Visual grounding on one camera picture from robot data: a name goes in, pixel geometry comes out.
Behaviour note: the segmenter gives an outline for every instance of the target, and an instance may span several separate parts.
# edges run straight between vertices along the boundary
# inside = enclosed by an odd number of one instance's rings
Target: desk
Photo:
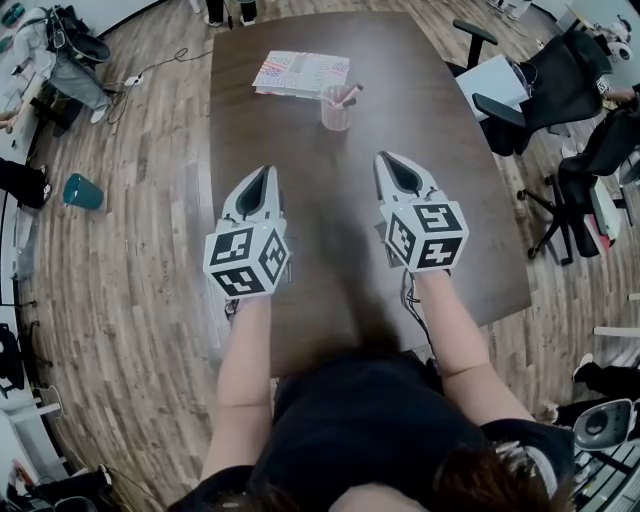
[[[479,93],[503,105],[520,110],[520,103],[529,99],[527,91],[511,69],[504,55],[496,55],[456,78],[478,121],[487,118],[476,109],[472,96]]]
[[[351,128],[324,129],[318,101],[255,94],[251,83],[270,50],[349,57],[348,82],[365,86]],[[380,336],[390,328],[403,348],[426,344],[400,304],[403,271],[389,268],[374,228],[383,219],[373,159],[383,149],[423,165],[460,202],[470,237],[453,280],[474,319],[483,325],[528,307],[522,242],[489,146],[454,77],[409,15],[314,14],[216,37],[216,215],[240,180],[264,164],[278,168],[284,196],[293,279],[283,279],[273,299],[275,375],[353,346],[363,331]]]

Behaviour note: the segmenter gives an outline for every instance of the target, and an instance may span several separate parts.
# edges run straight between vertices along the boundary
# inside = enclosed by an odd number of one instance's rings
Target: shoe
[[[47,164],[44,164],[42,167],[40,167],[38,169],[42,175],[44,176],[44,181],[46,183],[49,183],[49,166]]]
[[[497,9],[500,12],[504,12],[504,8],[502,7],[502,0],[487,0],[487,3],[494,9]]]
[[[211,18],[209,18],[209,13],[206,12],[204,13],[204,22],[209,25],[210,27],[221,27],[222,26],[222,22],[221,21],[211,21]]]
[[[53,187],[47,183],[42,190],[42,206],[47,204],[47,201],[51,198],[51,192],[53,192]]]
[[[589,363],[593,363],[593,354],[592,353],[588,353],[585,354],[582,359],[580,360],[580,364],[578,365],[578,367],[573,370],[573,375],[571,376],[571,380],[573,380],[573,382],[578,382],[576,380],[576,376],[578,375],[578,372],[582,369],[583,366],[589,364]]]
[[[535,420],[540,423],[546,423],[553,425],[558,421],[560,413],[558,412],[558,405],[547,400],[542,401],[543,410],[539,414],[535,415]]]
[[[94,110],[93,115],[91,116],[91,124],[99,123],[104,117],[104,115],[107,113],[107,108],[108,108],[108,105],[98,110]]]

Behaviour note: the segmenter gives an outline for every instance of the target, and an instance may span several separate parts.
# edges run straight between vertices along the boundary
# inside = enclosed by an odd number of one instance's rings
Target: office chair
[[[453,26],[458,30],[471,34],[471,47],[469,48],[467,67],[465,68],[463,66],[458,66],[453,62],[445,61],[447,66],[449,66],[449,70],[453,73],[453,76],[460,76],[465,71],[469,71],[471,68],[475,68],[478,65],[478,60],[480,60],[480,50],[482,50],[482,44],[485,41],[495,46],[498,44],[498,40],[493,34],[490,34],[486,30],[463,20],[453,20]]]
[[[611,112],[593,131],[585,150],[560,162],[558,173],[545,178],[545,183],[553,188],[554,202],[547,201],[527,189],[518,192],[518,199],[533,199],[553,215],[553,222],[540,242],[528,251],[529,258],[535,258],[540,249],[549,243],[560,228],[567,247],[567,258],[561,264],[573,262],[573,251],[569,228],[573,232],[578,252],[585,258],[599,254],[591,234],[584,224],[584,216],[594,214],[598,219],[598,231],[605,235],[599,214],[600,204],[594,200],[593,190],[598,176],[610,176],[640,144],[640,108],[619,108]],[[624,189],[622,199],[613,200],[616,208],[626,210],[629,224],[633,219],[629,211]]]
[[[521,155],[540,128],[597,116],[602,110],[597,82],[612,72],[593,38],[576,31],[554,37],[521,69],[533,88],[520,105],[522,112],[482,94],[472,96],[476,108],[489,116],[480,126],[491,151],[502,156]]]

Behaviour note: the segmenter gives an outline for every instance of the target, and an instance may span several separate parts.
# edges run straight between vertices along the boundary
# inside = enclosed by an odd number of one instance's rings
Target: pen holder
[[[348,85],[330,85],[322,90],[320,103],[322,124],[325,128],[341,132],[351,124],[351,107],[340,107],[338,103],[351,90]]]

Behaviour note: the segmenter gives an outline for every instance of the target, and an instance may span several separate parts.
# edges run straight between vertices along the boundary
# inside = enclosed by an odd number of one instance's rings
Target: colorful notebook
[[[319,53],[269,52],[253,82],[258,94],[320,99],[322,89],[344,85],[349,59]]]

